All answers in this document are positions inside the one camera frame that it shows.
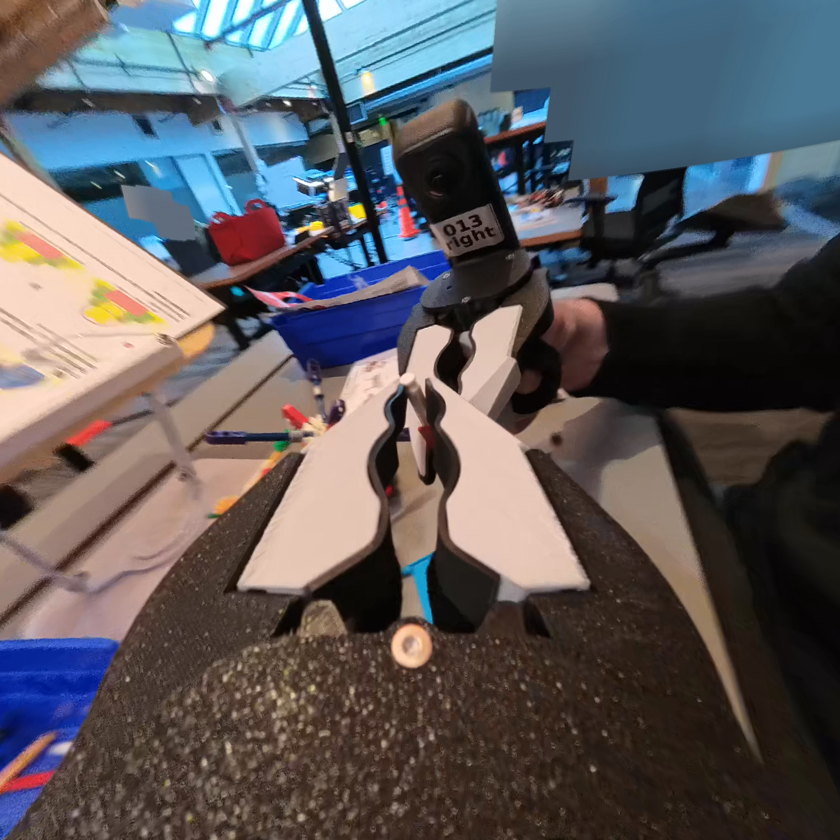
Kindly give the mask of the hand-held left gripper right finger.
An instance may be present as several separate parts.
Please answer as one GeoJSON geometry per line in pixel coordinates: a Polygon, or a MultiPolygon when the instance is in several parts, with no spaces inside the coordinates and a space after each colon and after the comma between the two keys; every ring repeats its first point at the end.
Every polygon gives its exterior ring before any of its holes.
{"type": "Polygon", "coordinates": [[[590,579],[526,446],[442,381],[427,380],[447,546],[493,573],[503,601],[586,592],[590,579]]]}

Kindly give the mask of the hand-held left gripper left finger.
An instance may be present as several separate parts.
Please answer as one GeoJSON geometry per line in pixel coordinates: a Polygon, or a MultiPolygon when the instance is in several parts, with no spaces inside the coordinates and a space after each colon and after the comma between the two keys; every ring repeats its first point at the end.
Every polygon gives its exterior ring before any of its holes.
{"type": "Polygon", "coordinates": [[[302,457],[237,581],[239,592],[313,595],[373,565],[373,583],[400,578],[390,499],[405,423],[405,390],[388,385],[302,457]]]}

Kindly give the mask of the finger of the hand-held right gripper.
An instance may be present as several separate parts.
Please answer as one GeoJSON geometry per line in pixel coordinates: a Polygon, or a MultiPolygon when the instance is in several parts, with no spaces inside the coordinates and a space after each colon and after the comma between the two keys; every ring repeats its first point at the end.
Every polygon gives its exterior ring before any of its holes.
{"type": "Polygon", "coordinates": [[[514,346],[521,318],[521,305],[498,308],[467,333],[471,353],[458,374],[457,391],[493,421],[499,420],[521,379],[514,346]]]}
{"type": "Polygon", "coordinates": [[[456,331],[438,324],[406,323],[401,330],[401,374],[413,374],[425,394],[428,380],[456,388],[456,331]]]}

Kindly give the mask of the short white toy rod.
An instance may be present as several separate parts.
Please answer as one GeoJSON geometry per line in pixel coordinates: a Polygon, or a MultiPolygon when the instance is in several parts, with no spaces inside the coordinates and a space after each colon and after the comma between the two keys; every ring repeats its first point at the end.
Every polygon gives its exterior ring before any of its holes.
{"type": "Polygon", "coordinates": [[[425,443],[417,431],[421,425],[429,425],[425,390],[419,384],[415,374],[410,372],[401,375],[400,384],[407,399],[405,427],[413,448],[418,476],[425,485],[429,486],[435,480],[434,451],[431,455],[427,454],[425,443]]]}

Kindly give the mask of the colourful construction toy model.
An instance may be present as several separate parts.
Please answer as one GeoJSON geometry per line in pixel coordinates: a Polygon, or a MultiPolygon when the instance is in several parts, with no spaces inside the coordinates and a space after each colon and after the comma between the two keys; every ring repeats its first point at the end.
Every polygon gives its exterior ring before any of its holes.
{"type": "Polygon", "coordinates": [[[308,360],[305,365],[305,372],[318,409],[314,415],[306,416],[294,405],[286,404],[282,407],[281,415],[287,422],[287,427],[278,432],[255,433],[239,430],[214,430],[205,433],[205,441],[214,446],[234,446],[250,443],[271,445],[270,455],[263,461],[255,474],[246,481],[239,492],[219,498],[207,515],[209,519],[221,518],[254,485],[279,465],[281,460],[285,458],[290,446],[309,447],[316,438],[325,435],[343,419],[344,407],[340,398],[331,405],[326,403],[322,389],[323,375],[319,362],[308,360]]]}

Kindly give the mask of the blue parts bin with tag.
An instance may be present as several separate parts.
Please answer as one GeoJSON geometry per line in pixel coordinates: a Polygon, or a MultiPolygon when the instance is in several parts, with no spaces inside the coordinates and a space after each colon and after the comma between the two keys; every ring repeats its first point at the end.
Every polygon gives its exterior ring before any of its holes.
{"type": "MultiPolygon", "coordinates": [[[[40,735],[58,731],[21,775],[58,770],[118,647],[117,641],[98,637],[2,641],[2,768],[40,735]]],[[[44,787],[1,795],[1,838],[21,822],[44,787]]]]}

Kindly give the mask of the person's right forearm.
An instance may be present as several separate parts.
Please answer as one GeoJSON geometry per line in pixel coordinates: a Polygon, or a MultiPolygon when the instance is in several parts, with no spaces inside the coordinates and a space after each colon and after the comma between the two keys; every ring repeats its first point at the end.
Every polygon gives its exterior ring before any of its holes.
{"type": "Polygon", "coordinates": [[[586,383],[563,385],[574,395],[711,413],[838,409],[838,237],[772,287],[596,306],[605,353],[586,383]]]}

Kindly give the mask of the person's right hand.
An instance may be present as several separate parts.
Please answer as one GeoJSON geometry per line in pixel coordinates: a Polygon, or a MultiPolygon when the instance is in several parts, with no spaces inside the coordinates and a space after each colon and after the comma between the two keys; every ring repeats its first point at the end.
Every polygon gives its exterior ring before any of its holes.
{"type": "Polygon", "coordinates": [[[553,320],[542,341],[560,355],[561,387],[575,394],[586,389],[608,352],[606,322],[599,301],[565,299],[553,304],[553,320]]]}

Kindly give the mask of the printed instruction leaflet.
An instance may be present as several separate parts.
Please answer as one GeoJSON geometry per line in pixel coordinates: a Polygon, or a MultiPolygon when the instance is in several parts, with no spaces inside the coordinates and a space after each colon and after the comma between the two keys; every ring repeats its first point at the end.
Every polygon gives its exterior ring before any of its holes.
{"type": "Polygon", "coordinates": [[[344,380],[339,399],[343,402],[343,418],[368,403],[381,392],[393,394],[400,384],[395,350],[378,353],[354,362],[344,380]]]}

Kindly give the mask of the crumpled papers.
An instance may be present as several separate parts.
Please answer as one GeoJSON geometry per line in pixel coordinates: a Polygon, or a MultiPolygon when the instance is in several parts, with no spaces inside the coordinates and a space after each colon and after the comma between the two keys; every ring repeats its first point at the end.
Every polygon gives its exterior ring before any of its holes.
{"type": "Polygon", "coordinates": [[[262,291],[251,287],[247,287],[246,290],[269,308],[283,314],[292,314],[348,306],[351,303],[370,301],[402,291],[424,289],[428,284],[429,281],[423,273],[407,266],[386,276],[365,275],[358,271],[332,277],[309,292],[262,291]]]}

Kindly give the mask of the blue bin with papers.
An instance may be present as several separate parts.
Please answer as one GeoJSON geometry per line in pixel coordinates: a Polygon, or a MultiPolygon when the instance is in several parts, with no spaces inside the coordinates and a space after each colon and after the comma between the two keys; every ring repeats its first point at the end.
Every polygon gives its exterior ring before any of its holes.
{"type": "MultiPolygon", "coordinates": [[[[354,272],[385,277],[407,266],[419,270],[430,282],[448,269],[449,263],[441,250],[432,250],[354,272]]],[[[338,367],[394,349],[423,291],[406,290],[318,311],[277,312],[269,324],[301,365],[316,360],[324,369],[338,367]]]]}

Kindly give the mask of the black pole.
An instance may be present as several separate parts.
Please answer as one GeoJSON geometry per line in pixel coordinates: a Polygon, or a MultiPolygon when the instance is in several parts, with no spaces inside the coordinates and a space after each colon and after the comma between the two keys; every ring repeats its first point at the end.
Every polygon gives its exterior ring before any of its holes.
{"type": "Polygon", "coordinates": [[[380,218],[371,198],[368,178],[364,171],[361,153],[352,131],[350,116],[343,97],[339,75],[333,61],[329,40],[324,30],[324,24],[316,1],[303,1],[310,37],[318,56],[318,62],[327,88],[332,111],[337,120],[338,132],[343,149],[349,156],[350,168],[353,172],[361,203],[365,211],[367,228],[373,240],[377,258],[381,264],[387,263],[389,258],[385,252],[385,245],[380,230],[380,218]]]}

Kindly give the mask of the wooden background table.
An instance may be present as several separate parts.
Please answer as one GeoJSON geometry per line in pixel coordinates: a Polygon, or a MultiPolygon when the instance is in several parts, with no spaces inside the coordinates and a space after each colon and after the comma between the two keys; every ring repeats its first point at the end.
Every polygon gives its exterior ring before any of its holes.
{"type": "Polygon", "coordinates": [[[253,307],[263,308],[249,292],[244,291],[238,296],[233,293],[233,289],[243,290],[247,281],[259,278],[267,272],[278,278],[303,273],[304,282],[310,281],[320,286],[324,282],[324,276],[318,257],[330,245],[332,233],[330,228],[325,228],[298,244],[287,245],[238,266],[217,263],[198,275],[189,277],[188,280],[211,297],[218,299],[231,312],[244,312],[253,307]]]}

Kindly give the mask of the black office chair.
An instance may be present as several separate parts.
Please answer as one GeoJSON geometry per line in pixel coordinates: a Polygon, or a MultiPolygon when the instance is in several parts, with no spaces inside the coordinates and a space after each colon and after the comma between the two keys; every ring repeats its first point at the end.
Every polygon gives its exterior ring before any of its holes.
{"type": "Polygon", "coordinates": [[[589,255],[587,268],[602,262],[615,264],[639,259],[657,243],[668,225],[684,213],[687,167],[645,173],[633,207],[609,213],[615,200],[605,192],[587,192],[580,197],[585,210],[580,249],[589,255]]]}

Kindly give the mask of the red tote bag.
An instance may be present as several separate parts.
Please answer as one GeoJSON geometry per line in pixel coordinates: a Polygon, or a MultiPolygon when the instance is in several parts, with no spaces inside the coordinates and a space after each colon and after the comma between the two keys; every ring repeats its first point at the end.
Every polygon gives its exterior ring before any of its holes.
{"type": "Polygon", "coordinates": [[[262,198],[249,200],[241,215],[214,213],[207,233],[227,266],[261,259],[286,245],[277,210],[262,198]]]}

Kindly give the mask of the instruction sheet board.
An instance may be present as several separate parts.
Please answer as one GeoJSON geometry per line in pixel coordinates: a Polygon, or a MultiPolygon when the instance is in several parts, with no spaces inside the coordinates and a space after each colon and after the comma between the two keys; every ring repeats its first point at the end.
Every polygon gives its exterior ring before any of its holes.
{"type": "Polygon", "coordinates": [[[222,310],[3,154],[2,480],[181,366],[222,310]]]}

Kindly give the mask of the yellow toy rod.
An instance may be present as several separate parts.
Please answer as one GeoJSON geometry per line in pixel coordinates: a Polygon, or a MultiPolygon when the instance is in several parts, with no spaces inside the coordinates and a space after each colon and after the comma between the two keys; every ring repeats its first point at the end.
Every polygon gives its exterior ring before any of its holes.
{"type": "Polygon", "coordinates": [[[2,794],[11,789],[13,782],[53,743],[57,735],[58,731],[48,731],[40,735],[3,766],[1,770],[2,794]]]}

